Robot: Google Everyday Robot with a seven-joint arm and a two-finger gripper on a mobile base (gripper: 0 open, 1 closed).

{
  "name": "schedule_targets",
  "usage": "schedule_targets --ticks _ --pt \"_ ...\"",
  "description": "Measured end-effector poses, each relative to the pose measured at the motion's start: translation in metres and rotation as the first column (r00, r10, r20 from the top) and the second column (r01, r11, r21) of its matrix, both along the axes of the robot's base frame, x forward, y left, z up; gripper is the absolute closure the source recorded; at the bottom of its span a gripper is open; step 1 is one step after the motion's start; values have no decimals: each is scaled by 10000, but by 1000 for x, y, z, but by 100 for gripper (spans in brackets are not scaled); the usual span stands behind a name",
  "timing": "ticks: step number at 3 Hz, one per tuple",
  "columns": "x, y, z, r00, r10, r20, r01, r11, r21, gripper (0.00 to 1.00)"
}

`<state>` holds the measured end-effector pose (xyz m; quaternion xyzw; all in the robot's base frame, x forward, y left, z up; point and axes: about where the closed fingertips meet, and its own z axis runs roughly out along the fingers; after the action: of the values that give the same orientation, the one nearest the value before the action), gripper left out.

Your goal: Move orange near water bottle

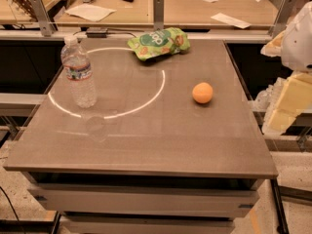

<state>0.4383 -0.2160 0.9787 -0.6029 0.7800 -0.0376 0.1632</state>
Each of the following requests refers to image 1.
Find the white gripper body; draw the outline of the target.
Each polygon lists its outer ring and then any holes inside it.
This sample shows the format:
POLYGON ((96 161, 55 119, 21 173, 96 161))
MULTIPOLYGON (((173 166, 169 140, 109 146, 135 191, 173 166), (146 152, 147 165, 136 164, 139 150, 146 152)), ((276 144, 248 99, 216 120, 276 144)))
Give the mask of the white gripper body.
POLYGON ((293 71, 312 71, 312 2, 307 2, 287 26, 281 60, 293 71))

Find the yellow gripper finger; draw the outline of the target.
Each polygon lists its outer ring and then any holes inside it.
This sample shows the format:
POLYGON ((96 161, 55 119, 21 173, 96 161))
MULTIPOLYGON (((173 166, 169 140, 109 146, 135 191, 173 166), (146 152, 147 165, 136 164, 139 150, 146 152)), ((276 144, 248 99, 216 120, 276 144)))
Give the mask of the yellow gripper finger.
POLYGON ((267 136, 283 134, 311 104, 311 74, 294 71, 287 79, 278 78, 266 109, 262 132, 267 136))
POLYGON ((271 58, 279 57, 282 51, 284 35, 284 31, 280 32, 276 37, 262 47, 260 53, 271 58))

